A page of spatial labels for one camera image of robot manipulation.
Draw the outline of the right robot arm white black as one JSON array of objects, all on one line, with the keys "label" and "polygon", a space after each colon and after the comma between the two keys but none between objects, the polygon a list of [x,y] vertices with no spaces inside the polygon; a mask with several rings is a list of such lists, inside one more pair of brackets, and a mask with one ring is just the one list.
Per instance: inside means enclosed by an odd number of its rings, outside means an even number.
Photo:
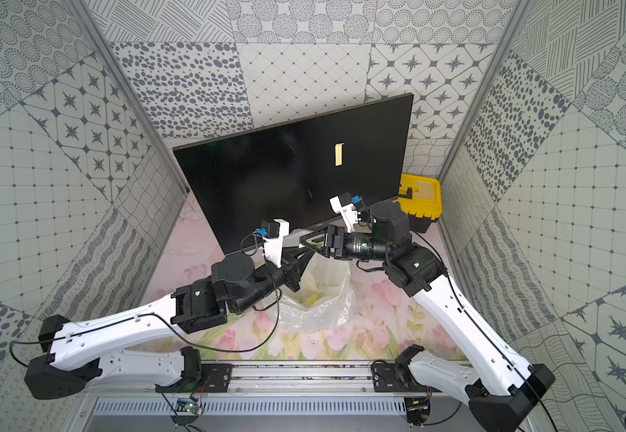
[{"label": "right robot arm white black", "polygon": [[413,242],[409,216],[398,203],[370,207],[370,232],[356,232],[358,212],[341,209],[344,227],[329,225],[300,237],[300,245],[338,260],[379,261],[388,280],[446,330],[469,360],[457,365],[413,344],[391,364],[372,367],[390,391],[436,389],[467,406],[487,431],[516,431],[555,382],[552,371],[510,347],[454,285],[442,259]]}]

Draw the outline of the yellow sticky note left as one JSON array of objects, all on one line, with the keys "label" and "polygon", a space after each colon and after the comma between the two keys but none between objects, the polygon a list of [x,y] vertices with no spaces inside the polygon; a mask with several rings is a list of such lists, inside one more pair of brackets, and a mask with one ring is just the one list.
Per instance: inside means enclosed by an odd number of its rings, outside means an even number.
[{"label": "yellow sticky note left", "polygon": [[336,143],[334,146],[334,165],[340,167],[343,165],[343,143]]}]

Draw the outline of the yellow and black toolbox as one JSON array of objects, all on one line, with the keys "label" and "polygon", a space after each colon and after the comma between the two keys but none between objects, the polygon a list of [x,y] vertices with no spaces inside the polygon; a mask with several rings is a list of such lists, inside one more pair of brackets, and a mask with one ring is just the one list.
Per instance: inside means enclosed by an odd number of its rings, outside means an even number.
[{"label": "yellow and black toolbox", "polygon": [[411,230],[425,234],[442,216],[442,187],[437,179],[403,174],[395,200],[409,217]]}]

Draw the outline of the black computer monitor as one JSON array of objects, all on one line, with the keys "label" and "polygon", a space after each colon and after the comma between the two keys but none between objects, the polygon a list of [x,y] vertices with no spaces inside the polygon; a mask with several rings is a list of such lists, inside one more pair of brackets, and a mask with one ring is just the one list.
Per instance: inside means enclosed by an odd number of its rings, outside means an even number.
[{"label": "black computer monitor", "polygon": [[[330,198],[397,196],[413,107],[410,94],[174,149],[224,254],[253,245],[262,220],[291,230],[334,218]],[[343,165],[334,146],[343,143]]]}]

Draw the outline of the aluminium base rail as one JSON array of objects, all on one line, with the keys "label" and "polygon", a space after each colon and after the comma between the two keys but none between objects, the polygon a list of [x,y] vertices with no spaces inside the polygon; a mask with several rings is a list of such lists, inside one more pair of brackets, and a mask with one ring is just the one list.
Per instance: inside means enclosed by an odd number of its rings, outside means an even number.
[{"label": "aluminium base rail", "polygon": [[477,395],[506,396],[523,385],[525,368],[489,359],[483,371],[423,351],[395,361],[332,363],[201,362],[178,353],[121,352],[100,361],[100,376],[86,390],[119,388],[166,393],[393,392],[419,393],[432,387],[459,401]]}]

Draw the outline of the small green circuit board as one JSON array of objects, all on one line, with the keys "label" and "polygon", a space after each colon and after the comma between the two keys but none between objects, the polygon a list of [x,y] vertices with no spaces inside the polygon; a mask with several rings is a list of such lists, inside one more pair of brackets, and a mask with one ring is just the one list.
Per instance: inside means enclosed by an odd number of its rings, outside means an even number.
[{"label": "small green circuit board", "polygon": [[194,399],[179,398],[176,401],[175,411],[180,415],[189,415],[192,417],[200,417],[203,414],[202,404]]}]

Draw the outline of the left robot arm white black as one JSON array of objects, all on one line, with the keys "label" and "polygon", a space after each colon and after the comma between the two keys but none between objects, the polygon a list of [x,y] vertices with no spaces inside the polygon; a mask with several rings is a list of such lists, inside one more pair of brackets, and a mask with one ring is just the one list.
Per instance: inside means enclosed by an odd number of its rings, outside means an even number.
[{"label": "left robot arm white black", "polygon": [[235,253],[217,262],[211,274],[158,301],[111,316],[72,322],[62,315],[43,321],[24,381],[37,400],[81,392],[89,383],[146,381],[158,392],[194,392],[210,376],[201,365],[203,347],[189,343],[177,353],[132,356],[129,347],[159,338],[188,335],[228,322],[230,314],[250,311],[282,286],[296,292],[314,256],[305,248],[282,250],[282,261],[255,266]]}]

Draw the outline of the clear plastic trash bag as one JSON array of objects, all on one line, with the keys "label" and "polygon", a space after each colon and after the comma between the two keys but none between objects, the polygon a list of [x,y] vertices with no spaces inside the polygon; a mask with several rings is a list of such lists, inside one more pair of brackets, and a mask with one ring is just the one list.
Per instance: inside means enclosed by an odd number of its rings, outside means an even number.
[{"label": "clear plastic trash bag", "polygon": [[333,330],[347,324],[357,311],[348,261],[315,255],[293,293],[285,288],[280,300],[280,325],[295,333]]}]

